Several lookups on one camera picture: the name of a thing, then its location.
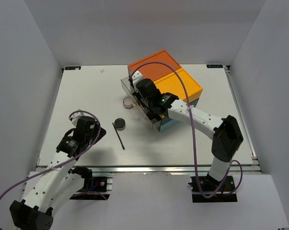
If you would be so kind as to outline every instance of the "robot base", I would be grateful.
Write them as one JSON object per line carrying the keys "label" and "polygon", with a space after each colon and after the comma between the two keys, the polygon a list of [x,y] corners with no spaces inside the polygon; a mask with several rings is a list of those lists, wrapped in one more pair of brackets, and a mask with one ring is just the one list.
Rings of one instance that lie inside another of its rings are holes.
{"label": "robot base", "polygon": [[[206,195],[212,194],[214,189],[210,184],[207,183],[206,176],[199,177],[201,182],[202,190]],[[229,192],[233,191],[235,188],[235,183],[232,176],[227,176],[224,182],[224,186],[220,188],[220,191],[210,199],[204,198],[199,192],[196,177],[191,177],[191,183],[189,185],[192,186],[192,202],[193,203],[218,203],[218,202],[237,202],[236,192],[228,195]]]}

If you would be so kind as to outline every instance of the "black label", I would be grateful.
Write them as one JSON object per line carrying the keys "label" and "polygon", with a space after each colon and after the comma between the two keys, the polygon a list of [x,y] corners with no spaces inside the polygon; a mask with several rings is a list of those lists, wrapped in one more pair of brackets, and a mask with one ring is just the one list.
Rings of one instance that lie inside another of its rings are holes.
{"label": "black label", "polygon": [[209,69],[223,68],[223,65],[206,65]]}
{"label": "black label", "polygon": [[66,66],[65,70],[80,70],[81,66]]}

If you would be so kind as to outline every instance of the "yellow panel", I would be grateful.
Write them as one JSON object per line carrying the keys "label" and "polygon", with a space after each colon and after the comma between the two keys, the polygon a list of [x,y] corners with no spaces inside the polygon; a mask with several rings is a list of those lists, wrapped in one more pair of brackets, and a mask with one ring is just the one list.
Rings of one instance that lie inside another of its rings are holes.
{"label": "yellow panel", "polygon": [[[177,73],[184,82],[189,101],[193,102],[200,98],[202,87],[183,68],[178,69]],[[186,102],[185,92],[175,73],[170,73],[154,81],[154,84],[161,93],[170,92]]]}

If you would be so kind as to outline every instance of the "black stick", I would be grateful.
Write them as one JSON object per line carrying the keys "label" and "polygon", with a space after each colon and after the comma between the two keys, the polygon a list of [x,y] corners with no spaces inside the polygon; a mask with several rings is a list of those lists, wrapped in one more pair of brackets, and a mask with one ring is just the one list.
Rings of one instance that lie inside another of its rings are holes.
{"label": "black stick", "polygon": [[122,146],[123,150],[125,150],[124,145],[123,145],[123,143],[122,143],[122,141],[121,141],[121,138],[120,138],[120,136],[119,136],[119,133],[118,133],[118,131],[117,131],[116,126],[114,125],[114,123],[112,123],[112,126],[114,126],[114,129],[115,129],[115,131],[116,131],[116,133],[117,133],[117,136],[118,136],[118,138],[119,138],[119,141],[120,141],[120,143],[121,143],[121,146]]}

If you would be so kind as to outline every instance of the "blue wire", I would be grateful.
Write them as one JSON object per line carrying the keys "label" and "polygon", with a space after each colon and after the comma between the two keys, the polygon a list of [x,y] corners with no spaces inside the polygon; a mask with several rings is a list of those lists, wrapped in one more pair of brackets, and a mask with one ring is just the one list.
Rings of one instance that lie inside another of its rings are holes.
{"label": "blue wire", "polygon": [[98,185],[96,184],[95,186],[93,186],[89,191],[94,190]]}

